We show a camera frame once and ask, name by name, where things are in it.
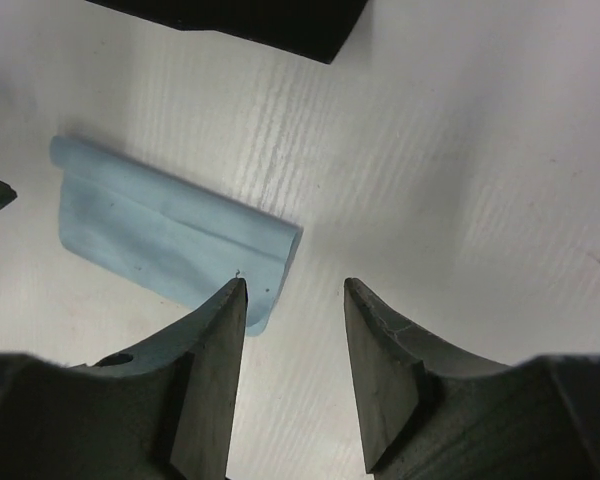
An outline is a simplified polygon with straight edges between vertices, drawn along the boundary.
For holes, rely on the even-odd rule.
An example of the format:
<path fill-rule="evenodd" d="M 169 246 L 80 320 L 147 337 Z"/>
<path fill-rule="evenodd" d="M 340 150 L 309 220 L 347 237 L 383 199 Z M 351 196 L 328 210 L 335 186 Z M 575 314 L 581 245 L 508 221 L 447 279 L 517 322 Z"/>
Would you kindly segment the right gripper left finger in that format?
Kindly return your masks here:
<path fill-rule="evenodd" d="M 93 367 L 121 378 L 172 369 L 156 456 L 177 479 L 224 479 L 245 340 L 247 284 L 234 278 L 194 312 Z"/>

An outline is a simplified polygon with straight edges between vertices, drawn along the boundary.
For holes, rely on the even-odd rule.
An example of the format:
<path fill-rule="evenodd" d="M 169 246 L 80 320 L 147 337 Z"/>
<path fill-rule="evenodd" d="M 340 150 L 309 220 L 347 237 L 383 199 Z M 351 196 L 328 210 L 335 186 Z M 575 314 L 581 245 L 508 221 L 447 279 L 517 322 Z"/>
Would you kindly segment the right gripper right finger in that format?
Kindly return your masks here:
<path fill-rule="evenodd" d="M 368 473 L 388 467 L 435 412 L 443 401 L 442 380 L 507 369 L 419 326 L 357 278 L 344 282 L 344 315 Z"/>

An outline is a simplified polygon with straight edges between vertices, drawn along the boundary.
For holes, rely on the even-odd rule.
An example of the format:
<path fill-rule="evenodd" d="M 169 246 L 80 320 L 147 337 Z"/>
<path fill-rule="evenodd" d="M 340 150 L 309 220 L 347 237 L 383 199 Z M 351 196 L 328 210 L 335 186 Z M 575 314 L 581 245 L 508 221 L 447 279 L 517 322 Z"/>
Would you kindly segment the blue cloth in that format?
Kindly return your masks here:
<path fill-rule="evenodd" d="M 77 139 L 53 137 L 49 156 L 65 249 L 190 309 L 243 278 L 246 333 L 264 332 L 301 227 Z"/>

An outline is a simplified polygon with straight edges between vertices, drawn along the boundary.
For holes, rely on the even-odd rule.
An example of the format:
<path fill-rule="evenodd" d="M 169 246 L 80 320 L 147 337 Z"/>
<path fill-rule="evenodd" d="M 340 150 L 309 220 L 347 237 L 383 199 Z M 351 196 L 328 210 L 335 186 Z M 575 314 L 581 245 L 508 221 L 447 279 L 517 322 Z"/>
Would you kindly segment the black rectangular case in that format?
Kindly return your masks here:
<path fill-rule="evenodd" d="M 95 0 L 96 5 L 179 31 L 215 31 L 333 62 L 366 0 Z"/>

